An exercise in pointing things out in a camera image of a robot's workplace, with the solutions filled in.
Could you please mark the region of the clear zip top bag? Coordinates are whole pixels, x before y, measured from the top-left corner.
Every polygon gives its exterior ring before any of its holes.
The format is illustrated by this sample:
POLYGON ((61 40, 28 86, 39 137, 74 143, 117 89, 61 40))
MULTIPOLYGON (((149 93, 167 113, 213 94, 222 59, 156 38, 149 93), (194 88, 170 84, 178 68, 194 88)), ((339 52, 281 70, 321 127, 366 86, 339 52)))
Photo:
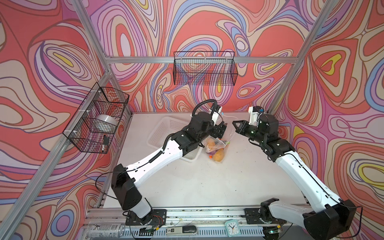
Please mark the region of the clear zip top bag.
POLYGON ((204 147, 205 153, 207 154, 207 156, 209 157, 210 160, 214 161, 212 159, 212 157, 215 154, 215 152, 217 150, 219 150, 219 149, 225 149, 225 157, 226 157, 227 151, 228 151, 230 143, 231 143, 231 139, 235 135, 235 127, 233 126, 232 122, 233 121, 237 121, 237 120, 238 120, 237 117, 226 116, 224 114, 221 114, 218 117, 218 120, 216 121, 217 125, 219 125, 221 123, 228 124, 228 125, 227 125, 226 132, 225 132, 225 134, 224 134, 222 139, 217 139, 217 138, 213 138, 212 136, 208 136, 206 139, 203 140, 203 145, 205 146, 204 147), (208 150, 206 148, 206 142, 207 142, 208 139, 212 139, 212 140, 214 140, 216 142, 217 149, 215 151, 208 152, 208 150))

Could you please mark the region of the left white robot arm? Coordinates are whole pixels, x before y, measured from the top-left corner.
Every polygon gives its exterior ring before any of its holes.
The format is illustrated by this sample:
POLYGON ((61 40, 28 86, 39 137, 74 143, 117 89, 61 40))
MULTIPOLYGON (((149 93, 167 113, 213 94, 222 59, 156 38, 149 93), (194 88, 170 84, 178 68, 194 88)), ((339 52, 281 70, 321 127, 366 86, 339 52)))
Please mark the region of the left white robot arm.
POLYGON ((114 168, 111 188, 123 211, 134 213, 142 221, 152 218, 153 208, 140 193, 140 185, 169 163, 202 147, 207 137, 221 138, 227 128, 225 122, 217 122, 221 109, 213 99, 197 104, 190 122, 169 134, 157 151, 127 167, 119 164, 114 168))

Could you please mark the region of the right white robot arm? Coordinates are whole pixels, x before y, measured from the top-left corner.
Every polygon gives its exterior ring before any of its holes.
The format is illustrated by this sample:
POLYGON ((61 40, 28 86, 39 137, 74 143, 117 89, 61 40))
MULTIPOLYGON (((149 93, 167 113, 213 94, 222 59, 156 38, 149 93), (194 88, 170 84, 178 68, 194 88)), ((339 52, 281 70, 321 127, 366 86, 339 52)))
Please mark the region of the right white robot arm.
POLYGON ((330 240, 348 231, 357 206, 330 190, 301 160, 295 148, 280 138, 275 116, 260 106, 250 107, 249 114, 248 121, 233 121, 236 133, 260 147, 293 180, 309 204, 300 207, 271 198, 260 204, 260 221, 267 224, 285 220, 304 228, 315 240, 330 240))

